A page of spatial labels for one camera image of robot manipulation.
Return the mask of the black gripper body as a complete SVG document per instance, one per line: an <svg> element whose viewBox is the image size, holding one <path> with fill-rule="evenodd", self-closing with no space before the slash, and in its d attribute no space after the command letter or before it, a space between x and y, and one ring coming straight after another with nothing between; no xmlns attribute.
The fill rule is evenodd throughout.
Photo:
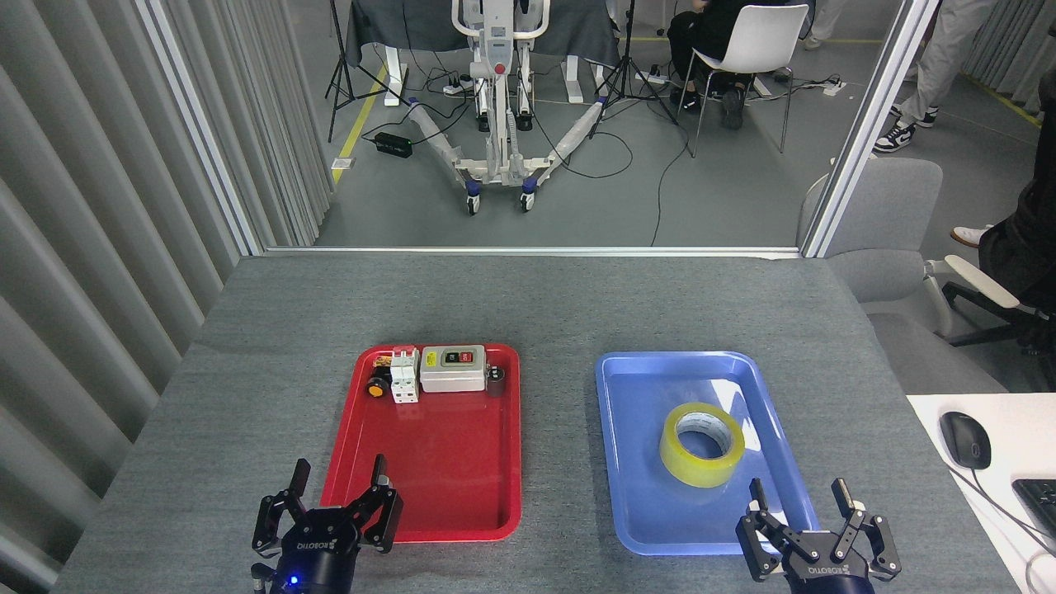
<svg viewBox="0 0 1056 594"><path fill-rule="evenodd" d="M346 511L306 511L280 542L274 593L350 593L359 538Z"/></svg>
<svg viewBox="0 0 1056 594"><path fill-rule="evenodd" d="M874 593L866 560L854 549L833 559L837 535L802 535L806 553L784 550L785 579L792 593Z"/></svg>

